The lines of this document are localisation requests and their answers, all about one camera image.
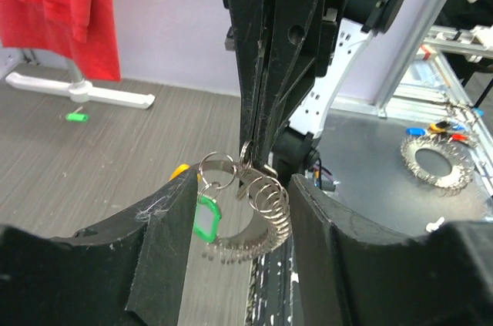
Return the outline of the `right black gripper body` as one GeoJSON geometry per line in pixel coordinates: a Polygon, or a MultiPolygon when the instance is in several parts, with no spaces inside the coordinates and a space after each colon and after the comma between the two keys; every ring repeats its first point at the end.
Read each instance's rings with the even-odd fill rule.
{"type": "MultiPolygon", "coordinates": [[[[223,4],[228,10],[227,0],[223,0],[223,4]]],[[[318,0],[306,40],[290,78],[302,76],[305,72],[319,74],[326,70],[329,56],[334,51],[335,35],[340,27],[345,6],[346,0],[318,0]]],[[[271,28],[272,21],[273,12],[270,20],[271,28]]]]}

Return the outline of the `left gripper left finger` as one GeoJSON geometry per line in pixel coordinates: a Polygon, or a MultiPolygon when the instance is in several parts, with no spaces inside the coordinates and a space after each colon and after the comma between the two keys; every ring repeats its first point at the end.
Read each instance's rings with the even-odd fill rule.
{"type": "Polygon", "coordinates": [[[197,187],[184,171],[72,237],[2,225],[1,323],[177,324],[197,187]]]}

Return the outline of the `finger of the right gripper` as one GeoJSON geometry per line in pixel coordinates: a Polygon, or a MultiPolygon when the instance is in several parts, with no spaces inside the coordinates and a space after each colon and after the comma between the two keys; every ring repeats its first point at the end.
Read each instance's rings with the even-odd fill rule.
{"type": "Polygon", "coordinates": [[[255,165],[263,166],[282,123],[281,100],[290,89],[290,75],[304,44],[318,0],[274,0],[255,124],[255,165]]]}
{"type": "Polygon", "coordinates": [[[227,0],[240,83],[240,142],[252,143],[255,153],[268,153],[273,138],[265,130],[261,93],[268,63],[273,0],[227,0]]]}

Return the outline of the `metal keyring with yellow grip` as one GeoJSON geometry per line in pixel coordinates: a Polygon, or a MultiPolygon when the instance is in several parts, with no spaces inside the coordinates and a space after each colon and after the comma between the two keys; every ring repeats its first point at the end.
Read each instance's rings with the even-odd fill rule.
{"type": "Polygon", "coordinates": [[[268,254],[292,234],[289,196],[277,179],[277,172],[266,165],[253,165],[253,147],[243,144],[238,160],[222,152],[211,152],[198,163],[179,165],[169,177],[195,170],[200,195],[218,204],[222,218],[216,239],[203,244],[202,258],[221,264],[241,264],[268,254]]]}

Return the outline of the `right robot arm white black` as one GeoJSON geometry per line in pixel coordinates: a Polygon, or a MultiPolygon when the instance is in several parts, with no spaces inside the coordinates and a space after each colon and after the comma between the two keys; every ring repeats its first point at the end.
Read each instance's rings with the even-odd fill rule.
{"type": "Polygon", "coordinates": [[[240,84],[240,173],[268,166],[283,185],[313,166],[348,69],[404,0],[223,0],[240,84]]]}

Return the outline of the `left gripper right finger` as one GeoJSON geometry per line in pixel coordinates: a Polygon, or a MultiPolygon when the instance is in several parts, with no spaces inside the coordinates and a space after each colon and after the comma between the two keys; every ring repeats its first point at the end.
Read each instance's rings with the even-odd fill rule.
{"type": "Polygon", "coordinates": [[[490,325],[492,225],[452,221],[409,237],[300,174],[290,216],[307,325],[490,325]]]}

